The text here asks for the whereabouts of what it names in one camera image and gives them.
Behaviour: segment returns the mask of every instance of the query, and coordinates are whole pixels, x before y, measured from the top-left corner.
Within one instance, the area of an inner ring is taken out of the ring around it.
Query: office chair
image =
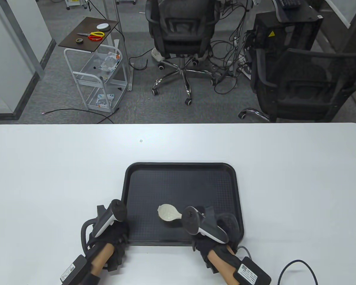
[[[159,66],[168,65],[175,71],[155,81],[152,92],[158,95],[160,84],[175,75],[181,75],[186,87],[186,105],[190,105],[191,87],[186,74],[188,72],[208,75],[211,84],[215,84],[212,73],[207,70],[191,70],[188,65],[193,56],[203,57],[208,52],[212,55],[210,41],[215,24],[220,19],[220,2],[216,0],[148,0],[145,15],[149,22],[149,32],[155,41],[156,49],[167,59],[170,54],[179,57],[179,65],[167,60]]]
[[[262,112],[246,108],[268,122],[277,118],[330,122],[356,91],[356,53],[315,53],[288,49],[278,59],[256,49],[251,87]]]

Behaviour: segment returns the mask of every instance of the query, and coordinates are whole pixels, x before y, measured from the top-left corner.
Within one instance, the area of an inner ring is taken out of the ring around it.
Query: mesh chair back
[[[337,101],[356,82],[356,53],[314,53],[288,49],[268,74],[279,87],[278,101],[325,105]]]

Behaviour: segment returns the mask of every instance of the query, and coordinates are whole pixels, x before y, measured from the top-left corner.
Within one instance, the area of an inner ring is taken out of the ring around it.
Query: white ceramic spoon
[[[182,218],[182,214],[170,204],[163,204],[158,207],[158,216],[164,221],[174,221]]]

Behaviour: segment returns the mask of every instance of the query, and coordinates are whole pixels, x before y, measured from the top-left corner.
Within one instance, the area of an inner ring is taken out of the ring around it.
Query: scissors
[[[92,33],[89,34],[85,34],[85,33],[78,33],[78,34],[81,36],[87,36],[88,39],[90,39],[91,41],[101,41],[106,35],[102,31],[93,31]]]

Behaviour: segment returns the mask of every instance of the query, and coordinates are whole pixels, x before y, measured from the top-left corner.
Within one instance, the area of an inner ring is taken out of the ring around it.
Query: tray rim
[[[241,202],[240,202],[240,195],[239,195],[239,187],[237,184],[237,177],[235,169],[228,163],[225,162],[135,162],[129,165],[125,171],[124,177],[124,185],[123,191],[121,194],[121,200],[126,205],[128,200],[128,191],[129,191],[129,182],[132,173],[135,171],[133,170],[134,167],[137,166],[180,166],[180,167],[192,167],[192,166],[203,166],[203,167],[216,167],[221,166],[227,169],[227,171],[231,175],[231,181],[233,183],[234,189],[236,190],[236,200],[238,204],[236,219],[239,221],[240,227],[240,239],[239,243],[243,240],[244,237],[244,223],[243,223],[243,215],[241,213]],[[140,242],[140,241],[129,241],[129,243],[133,246],[192,246],[190,243],[182,243],[182,242],[156,242],[156,241],[148,241],[148,242]]]

